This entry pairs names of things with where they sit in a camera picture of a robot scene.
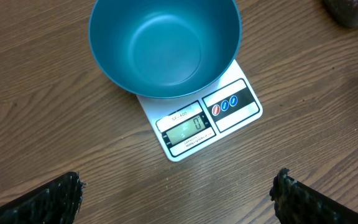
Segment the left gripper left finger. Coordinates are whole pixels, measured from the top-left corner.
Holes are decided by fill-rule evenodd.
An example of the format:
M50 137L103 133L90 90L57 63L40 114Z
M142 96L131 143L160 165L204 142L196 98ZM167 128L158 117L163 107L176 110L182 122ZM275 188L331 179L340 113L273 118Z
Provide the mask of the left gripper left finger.
M73 223L83 201L84 182L67 172L0 207L0 223Z

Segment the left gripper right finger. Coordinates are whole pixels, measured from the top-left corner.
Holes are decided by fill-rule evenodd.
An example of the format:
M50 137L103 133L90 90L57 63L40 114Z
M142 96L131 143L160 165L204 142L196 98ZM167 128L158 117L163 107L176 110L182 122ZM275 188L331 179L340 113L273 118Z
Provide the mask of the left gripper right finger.
M269 195L281 224L358 224L358 213L313 190L282 168Z

